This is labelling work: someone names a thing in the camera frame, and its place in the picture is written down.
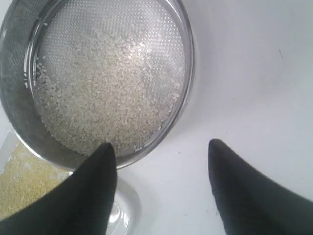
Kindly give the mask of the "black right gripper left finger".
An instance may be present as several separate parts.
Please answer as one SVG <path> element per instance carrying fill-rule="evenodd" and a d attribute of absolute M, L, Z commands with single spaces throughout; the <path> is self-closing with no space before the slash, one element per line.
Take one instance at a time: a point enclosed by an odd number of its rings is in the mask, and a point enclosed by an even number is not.
<path fill-rule="evenodd" d="M 104 143 L 44 197 L 0 222 L 2 235 L 104 235 L 117 188 L 116 158 Z"/>

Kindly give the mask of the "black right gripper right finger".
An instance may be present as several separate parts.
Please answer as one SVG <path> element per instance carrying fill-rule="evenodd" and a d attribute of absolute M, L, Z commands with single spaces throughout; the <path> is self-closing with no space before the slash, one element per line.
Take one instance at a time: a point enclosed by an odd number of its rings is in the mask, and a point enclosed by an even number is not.
<path fill-rule="evenodd" d="M 277 184 L 222 140 L 208 145 L 212 194 L 228 235 L 311 235 L 312 201 Z"/>

